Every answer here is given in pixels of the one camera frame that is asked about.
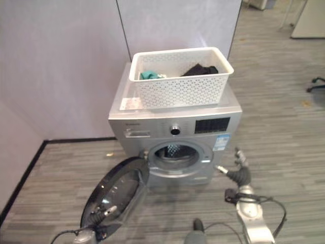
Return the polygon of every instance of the office chair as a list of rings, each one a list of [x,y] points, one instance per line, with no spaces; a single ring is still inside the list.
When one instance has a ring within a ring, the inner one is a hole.
[[[322,80],[325,82],[325,79],[324,78],[321,78],[321,77],[317,77],[317,78],[314,78],[311,80],[311,83],[316,83],[318,80]],[[312,90],[314,89],[320,89],[320,88],[325,88],[325,85],[315,85],[315,86],[311,86],[309,88],[306,89],[306,92],[311,92]]]

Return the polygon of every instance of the white basket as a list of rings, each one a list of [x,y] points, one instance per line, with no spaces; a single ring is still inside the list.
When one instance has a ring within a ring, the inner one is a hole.
[[[200,64],[215,66],[219,74],[181,77]],[[140,74],[154,71],[168,78],[140,80]],[[188,48],[140,52],[133,57],[129,74],[144,108],[171,108],[217,104],[233,67],[218,48]]]

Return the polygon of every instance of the baseboard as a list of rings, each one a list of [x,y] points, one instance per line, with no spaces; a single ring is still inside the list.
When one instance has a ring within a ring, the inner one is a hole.
[[[108,141],[108,140],[116,140],[116,137],[99,137],[99,138],[80,138],[80,139],[56,139],[56,140],[44,140],[37,150],[35,156],[31,160],[29,166],[25,170],[22,178],[20,179],[19,183],[17,184],[14,192],[11,194],[6,206],[4,207],[3,211],[0,214],[0,227],[2,223],[5,221],[7,214],[9,213],[12,205],[14,204],[20,190],[24,186],[29,174],[31,173],[32,169],[34,168],[37,160],[39,159],[40,155],[42,154],[43,150],[45,149],[47,144],[56,144],[56,143],[78,143],[78,142],[92,142],[92,141]]]

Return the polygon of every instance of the paper label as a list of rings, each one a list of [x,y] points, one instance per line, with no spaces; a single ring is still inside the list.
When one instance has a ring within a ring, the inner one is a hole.
[[[227,146],[228,141],[230,140],[230,134],[218,135],[215,141],[213,150],[222,151]]]
[[[120,110],[137,110],[142,108],[140,98],[123,98],[120,106]]]

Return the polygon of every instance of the washing machine door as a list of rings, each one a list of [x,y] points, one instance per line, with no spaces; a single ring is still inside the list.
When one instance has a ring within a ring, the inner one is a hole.
[[[97,241],[112,235],[144,200],[148,177],[149,167],[142,158],[132,157],[119,163],[93,190],[80,227],[94,229]]]

